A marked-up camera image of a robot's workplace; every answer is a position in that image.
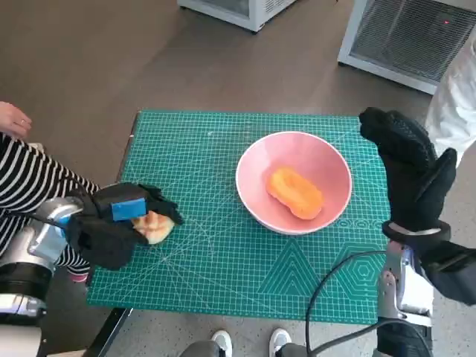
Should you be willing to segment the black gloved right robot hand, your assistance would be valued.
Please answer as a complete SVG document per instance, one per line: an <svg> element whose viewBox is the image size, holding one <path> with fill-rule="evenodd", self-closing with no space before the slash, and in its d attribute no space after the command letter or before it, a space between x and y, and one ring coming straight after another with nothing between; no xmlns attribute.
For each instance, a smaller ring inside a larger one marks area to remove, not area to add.
<svg viewBox="0 0 476 357"><path fill-rule="evenodd" d="M423 126L400 112L369 107L358 118L361 136L376 145L385 166L389 222L414 233L440 228L457 152L438 156Z"/></svg>

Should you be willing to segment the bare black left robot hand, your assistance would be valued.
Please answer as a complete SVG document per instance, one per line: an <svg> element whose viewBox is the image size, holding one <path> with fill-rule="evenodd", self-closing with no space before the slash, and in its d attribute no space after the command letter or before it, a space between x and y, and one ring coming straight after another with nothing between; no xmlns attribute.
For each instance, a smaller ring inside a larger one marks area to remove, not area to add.
<svg viewBox="0 0 476 357"><path fill-rule="evenodd" d="M152 211L172 219L177 225L183 223L178 205L152 185L130 182L109 185L93 195L93 202L100 216L112 222L137 219Z"/></svg>

